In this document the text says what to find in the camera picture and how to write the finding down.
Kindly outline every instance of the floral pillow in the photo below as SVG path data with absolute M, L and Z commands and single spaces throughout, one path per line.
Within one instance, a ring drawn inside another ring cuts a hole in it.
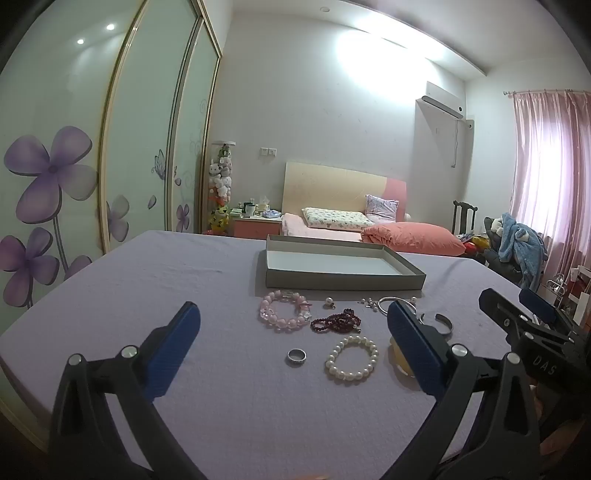
M 391 223 L 396 221 L 398 200 L 384 200 L 373 195 L 365 196 L 365 215 L 373 223 Z
M 374 224 L 361 212 L 344 212 L 312 207 L 304 208 L 302 212 L 310 228 L 360 232 L 362 229 Z

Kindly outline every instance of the pink beaded bracelet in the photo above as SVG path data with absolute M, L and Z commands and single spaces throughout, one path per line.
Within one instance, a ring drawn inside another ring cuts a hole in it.
M 271 303 L 274 300 L 290 301 L 295 304 L 295 310 L 298 316 L 294 319 L 285 320 L 279 318 L 275 311 L 271 308 Z M 299 293 L 291 291 L 275 290 L 269 293 L 261 302 L 261 318 L 271 325 L 278 328 L 294 329 L 305 325 L 310 321 L 312 314 L 310 313 L 311 304 L 306 301 L 306 297 Z

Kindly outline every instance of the air conditioner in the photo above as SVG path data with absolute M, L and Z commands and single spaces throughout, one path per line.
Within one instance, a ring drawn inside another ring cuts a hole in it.
M 425 95 L 419 98 L 419 100 L 436 106 L 459 120 L 463 120 L 464 118 L 464 112 L 466 110 L 464 103 L 455 95 L 431 82 L 427 82 Z

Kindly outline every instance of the flower painting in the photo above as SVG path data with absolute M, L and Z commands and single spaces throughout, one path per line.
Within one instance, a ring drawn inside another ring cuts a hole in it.
M 56 257 L 45 255 L 53 237 L 38 226 L 29 235 L 27 246 L 7 235 L 0 241 L 0 268 L 14 272 L 4 288 L 4 302 L 13 307 L 33 305 L 33 280 L 51 285 L 57 278 L 60 262 Z

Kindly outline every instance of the pillow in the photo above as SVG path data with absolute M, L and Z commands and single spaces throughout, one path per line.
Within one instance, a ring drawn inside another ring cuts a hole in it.
M 361 232 L 367 244 L 382 244 L 395 252 L 459 257 L 466 251 L 464 244 L 449 230 L 430 223 L 385 223 Z
M 363 228 L 373 225 L 371 220 L 361 212 L 342 212 L 341 210 L 307 207 L 302 209 L 302 213 L 310 228 L 360 232 Z
M 373 195 L 366 195 L 365 216 L 373 223 L 395 222 L 398 203 L 398 200 L 384 200 Z

